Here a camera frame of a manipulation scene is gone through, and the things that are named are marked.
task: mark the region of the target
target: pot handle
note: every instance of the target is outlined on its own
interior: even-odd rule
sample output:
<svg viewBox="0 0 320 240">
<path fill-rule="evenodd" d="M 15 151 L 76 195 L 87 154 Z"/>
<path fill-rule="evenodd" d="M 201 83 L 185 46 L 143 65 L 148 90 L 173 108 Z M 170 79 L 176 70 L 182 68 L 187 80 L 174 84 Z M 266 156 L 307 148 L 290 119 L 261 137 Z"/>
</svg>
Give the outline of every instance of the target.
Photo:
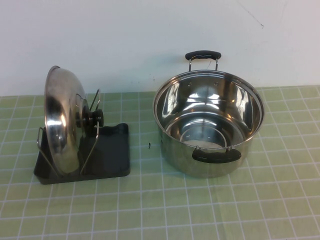
<svg viewBox="0 0 320 240">
<path fill-rule="evenodd" d="M 194 59 L 213 59 L 215 60 L 215 70 L 218 70 L 218 59 L 221 58 L 221 53 L 217 51 L 192 51 L 185 55 L 185 58 L 189 60 L 189 71 L 191 71 L 191 61 Z"/>
<path fill-rule="evenodd" d="M 192 158 L 207 164 L 225 164 L 239 160 L 241 152 L 236 149 L 226 150 L 225 152 L 204 152 L 196 146 Z"/>
</svg>

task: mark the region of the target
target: lid holder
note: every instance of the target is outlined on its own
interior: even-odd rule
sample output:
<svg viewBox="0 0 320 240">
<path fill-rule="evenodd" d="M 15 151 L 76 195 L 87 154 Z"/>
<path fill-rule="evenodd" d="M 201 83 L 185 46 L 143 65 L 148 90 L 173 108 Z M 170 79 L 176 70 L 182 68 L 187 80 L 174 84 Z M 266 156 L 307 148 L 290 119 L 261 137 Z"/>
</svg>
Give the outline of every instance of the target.
<svg viewBox="0 0 320 240">
<path fill-rule="evenodd" d="M 92 154 L 92 152 L 94 151 L 94 148 L 97 144 L 97 141 L 98 141 L 98 138 L 99 138 L 99 127 L 103 127 L 104 126 L 104 114 L 103 114 L 103 111 L 101 109 L 98 109 L 99 107 L 99 104 L 100 104 L 100 101 L 101 101 L 101 91 L 100 89 L 98 89 L 96 91 L 96 94 L 94 96 L 94 99 L 92 101 L 92 104 L 90 106 L 90 108 L 88 107 L 87 104 L 83 104 L 84 102 L 84 98 L 81 97 L 81 95 L 79 95 L 78 93 L 76 94 L 78 97 L 80 97 L 80 101 L 82 102 L 81 105 L 77 104 L 76 103 L 76 106 L 79 107 L 79 113 L 78 113 L 78 120 L 76 121 L 77 124 L 76 126 L 78 128 L 83 128 L 83 127 L 94 127 L 96 126 L 96 136 L 95 136 L 95 141 L 94 141 L 94 144 L 88 154 L 88 156 L 86 157 L 86 160 L 80 170 L 80 175 L 83 175 L 84 174 L 84 170 L 86 168 L 86 165 L 88 163 L 88 160 Z M 91 109 L 93 108 L 94 104 L 95 104 L 95 101 L 96 101 L 96 98 L 98 97 L 98 101 L 97 101 L 97 104 L 96 104 L 96 107 L 95 107 L 95 111 L 91 111 Z M 56 171 L 56 169 L 54 168 L 54 166 L 50 163 L 48 157 L 46 156 L 46 154 L 44 153 L 44 151 L 41 149 L 41 146 L 40 146 L 40 131 L 46 131 L 43 127 L 39 127 L 39 130 L 38 130 L 38 136 L 37 136 L 37 139 L 36 139 L 36 144 L 37 144 L 37 147 L 40 151 L 40 153 L 42 154 L 42 156 L 44 157 L 45 161 L 47 162 L 47 164 L 50 166 L 50 168 L 52 169 L 52 171 L 54 172 L 54 174 L 58 177 L 58 178 L 61 178 L 63 176 L 61 176 L 60 174 L 58 174 L 58 172 Z"/>
<path fill-rule="evenodd" d="M 82 169 L 80 171 L 80 175 L 82 175 L 84 173 L 84 170 L 85 170 L 85 167 L 87 165 L 87 162 L 88 162 L 88 160 L 89 160 L 89 158 L 90 158 L 90 156 L 91 156 L 91 154 L 92 154 L 92 152 L 93 152 L 93 150 L 94 150 L 94 148 L 95 148 L 95 146 L 97 144 L 98 137 L 99 137 L 99 122 L 97 122 L 97 124 L 96 124 L 96 136 L 95 136 L 94 144 L 93 144 L 88 156 L 86 157 L 86 160 L 85 160 L 85 162 L 83 164 L 83 167 L 82 167 Z"/>
<path fill-rule="evenodd" d="M 45 131 L 45 129 L 43 127 L 39 127 L 39 131 L 38 131 L 38 137 L 36 139 L 36 145 L 40 151 L 40 153 L 42 154 L 42 156 L 44 157 L 44 159 L 46 160 L 46 162 L 49 164 L 50 168 L 52 169 L 52 171 L 54 172 L 54 174 L 57 177 L 60 177 L 60 175 L 57 173 L 57 171 L 55 170 L 54 166 L 52 166 L 52 164 L 50 163 L 50 161 L 48 160 L 48 157 L 46 156 L 46 154 L 44 153 L 44 151 L 41 149 L 40 147 L 40 143 L 39 143 L 39 138 L 40 138 L 40 131 Z"/>
</svg>

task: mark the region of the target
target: white wall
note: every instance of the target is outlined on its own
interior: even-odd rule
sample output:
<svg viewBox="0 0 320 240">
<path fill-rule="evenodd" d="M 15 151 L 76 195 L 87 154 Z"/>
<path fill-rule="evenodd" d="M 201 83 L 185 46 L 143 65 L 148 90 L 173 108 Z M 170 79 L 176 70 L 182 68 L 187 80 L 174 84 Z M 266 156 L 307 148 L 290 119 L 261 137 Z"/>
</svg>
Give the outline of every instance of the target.
<svg viewBox="0 0 320 240">
<path fill-rule="evenodd" d="M 53 65 L 87 93 L 155 91 L 195 50 L 221 52 L 219 69 L 256 87 L 320 84 L 319 9 L 319 0 L 0 0 L 0 96 L 43 94 Z"/>
</svg>

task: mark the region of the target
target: black knob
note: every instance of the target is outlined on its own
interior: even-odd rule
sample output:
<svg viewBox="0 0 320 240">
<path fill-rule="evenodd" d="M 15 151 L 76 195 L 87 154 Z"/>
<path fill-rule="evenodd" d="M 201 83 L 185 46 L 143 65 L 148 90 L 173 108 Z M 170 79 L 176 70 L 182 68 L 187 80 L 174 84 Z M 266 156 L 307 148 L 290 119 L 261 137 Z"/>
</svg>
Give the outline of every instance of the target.
<svg viewBox="0 0 320 240">
<path fill-rule="evenodd" d="M 101 109 L 95 110 L 92 113 L 92 122 L 93 125 L 97 125 L 97 123 L 99 122 L 99 127 L 103 127 L 104 126 L 104 112 Z"/>
</svg>

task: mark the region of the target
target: pot rim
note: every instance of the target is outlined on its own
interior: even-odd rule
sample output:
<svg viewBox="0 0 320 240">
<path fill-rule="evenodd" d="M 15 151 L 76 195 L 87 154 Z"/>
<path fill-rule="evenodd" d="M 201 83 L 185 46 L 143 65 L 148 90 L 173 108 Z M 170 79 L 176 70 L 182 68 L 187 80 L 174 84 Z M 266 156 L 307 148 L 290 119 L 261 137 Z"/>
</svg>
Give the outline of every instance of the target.
<svg viewBox="0 0 320 240">
<path fill-rule="evenodd" d="M 259 126 L 256 128 L 256 130 L 251 134 L 251 136 L 249 136 L 246 140 L 238 143 L 238 144 L 235 144 L 235 145 L 230 145 L 230 146 L 226 146 L 226 147 L 219 147 L 219 148 L 205 148 L 205 147 L 199 147 L 200 149 L 204 149 L 204 150 L 227 150 L 227 149 L 233 149 L 241 144 L 244 144 L 246 142 L 249 142 L 258 132 L 259 130 L 261 129 L 263 123 L 264 123 L 264 120 L 265 120 L 265 116 L 266 116 L 266 110 L 265 110 L 265 105 L 264 105 L 264 102 L 260 96 L 260 94 L 258 93 L 258 91 L 250 84 L 248 83 L 246 80 L 236 76 L 236 75 L 233 75 L 231 73 L 228 73 L 228 72 L 224 72 L 224 71 L 218 71 L 218 70 L 210 70 L 210 69 L 197 69 L 197 70 L 192 70 L 192 71 L 186 71 L 186 72 L 183 72 L 183 73 L 180 73 L 172 78 L 170 78 L 169 80 L 167 80 L 166 82 L 164 82 L 159 88 L 158 90 L 156 91 L 156 94 L 154 96 L 154 99 L 153 99 L 153 108 L 152 108 L 152 111 L 153 111 L 153 117 L 155 119 L 155 122 L 156 124 L 158 125 L 158 127 L 162 130 L 163 133 L 165 133 L 168 137 L 170 137 L 172 140 L 174 141 L 177 141 L 183 145 L 186 145 L 188 147 L 191 147 L 191 148 L 195 148 L 196 146 L 194 145 L 189 145 L 187 143 L 184 143 L 182 141 L 179 141 L 177 139 L 175 139 L 173 136 L 171 136 L 170 134 L 167 133 L 167 131 L 162 127 L 162 125 L 160 124 L 159 122 L 159 119 L 158 119 L 158 116 L 157 116 L 157 110 L 156 110 L 156 107 L 158 105 L 158 101 L 159 101 L 159 96 L 162 95 L 162 93 L 169 87 L 171 86 L 173 83 L 175 83 L 175 80 L 177 80 L 176 82 L 179 82 L 179 79 L 181 77 L 186 77 L 186 76 L 189 76 L 189 77 L 192 77 L 191 75 L 194 75 L 194 76 L 197 76 L 197 75 L 200 75 L 200 74 L 215 74 L 215 75 L 229 75 L 231 76 L 232 78 L 235 78 L 237 81 L 234 81 L 234 79 L 232 79 L 232 82 L 235 82 L 235 83 L 239 83 L 239 84 L 243 84 L 245 85 L 247 88 L 249 88 L 252 92 L 253 92 L 253 95 L 256 96 L 256 98 L 258 99 L 258 102 L 260 103 L 260 108 L 261 108 L 261 120 L 260 120 L 260 123 L 259 123 Z"/>
</svg>

